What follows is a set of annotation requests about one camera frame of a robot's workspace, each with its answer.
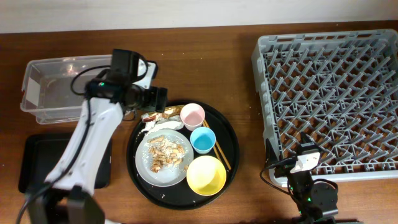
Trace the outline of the pink cup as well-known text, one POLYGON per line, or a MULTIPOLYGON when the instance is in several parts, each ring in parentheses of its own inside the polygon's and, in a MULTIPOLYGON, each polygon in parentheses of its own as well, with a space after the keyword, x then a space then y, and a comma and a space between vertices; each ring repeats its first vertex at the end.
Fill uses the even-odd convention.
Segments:
POLYGON ((189 131, 193 131, 203 124, 205 120, 205 110, 199 104, 189 103, 182 108, 180 118, 184 126, 189 131))

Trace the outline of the gold snack wrapper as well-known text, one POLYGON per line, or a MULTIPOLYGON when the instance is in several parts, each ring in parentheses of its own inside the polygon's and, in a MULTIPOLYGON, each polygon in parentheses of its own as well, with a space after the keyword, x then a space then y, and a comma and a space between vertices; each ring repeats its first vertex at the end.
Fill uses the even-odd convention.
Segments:
POLYGON ((151 121, 162 121, 164 119, 169 119, 173 116, 179 115, 181 110, 183 108, 183 105, 177 105, 177 106, 168 106, 165 108, 164 112, 150 112, 143 114, 141 116, 141 120, 143 123, 148 123, 151 121))

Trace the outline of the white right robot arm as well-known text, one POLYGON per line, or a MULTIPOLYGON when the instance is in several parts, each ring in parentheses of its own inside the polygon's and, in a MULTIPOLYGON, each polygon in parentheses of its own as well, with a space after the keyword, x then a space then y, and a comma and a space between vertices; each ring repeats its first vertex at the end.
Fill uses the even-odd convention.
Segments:
POLYGON ((355 224, 357 220, 336 220, 338 214, 338 184, 327 179, 312 178, 312 170, 319 164, 323 149, 304 132, 300 133, 301 143, 296 154, 279 160, 271 141, 265 140, 266 161, 260 171, 260 178, 273 189, 288 195, 296 204, 299 216, 292 223, 299 224, 355 224), (273 170, 276 177, 287 178, 287 190, 266 180, 263 173, 273 170))

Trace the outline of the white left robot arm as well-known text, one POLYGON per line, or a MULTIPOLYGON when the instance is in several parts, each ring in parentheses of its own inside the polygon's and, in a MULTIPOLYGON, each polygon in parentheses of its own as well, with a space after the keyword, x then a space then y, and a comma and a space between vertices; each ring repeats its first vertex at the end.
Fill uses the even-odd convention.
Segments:
POLYGON ((16 222, 108 223, 93 198, 106 148, 127 111, 163 112, 167 89, 130 80, 94 78, 86 84, 78 124, 41 188, 27 194, 16 222))

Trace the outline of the white napkin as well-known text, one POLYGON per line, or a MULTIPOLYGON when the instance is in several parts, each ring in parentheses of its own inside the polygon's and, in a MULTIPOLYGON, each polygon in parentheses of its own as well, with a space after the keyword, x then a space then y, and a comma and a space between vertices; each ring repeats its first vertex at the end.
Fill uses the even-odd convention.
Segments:
POLYGON ((145 135, 148 135, 163 129, 179 130, 182 129, 183 127, 184 124, 180 116, 176 115, 160 121, 149 121, 142 129, 142 132, 144 132, 145 135))

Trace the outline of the blue cup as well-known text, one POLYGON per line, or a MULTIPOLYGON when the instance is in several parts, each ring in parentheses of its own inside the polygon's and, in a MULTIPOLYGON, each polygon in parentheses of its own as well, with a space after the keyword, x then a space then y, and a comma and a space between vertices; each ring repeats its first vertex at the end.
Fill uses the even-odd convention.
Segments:
POLYGON ((216 136, 210 128, 199 127, 191 133, 190 142, 197 153, 207 154, 215 146, 216 136))

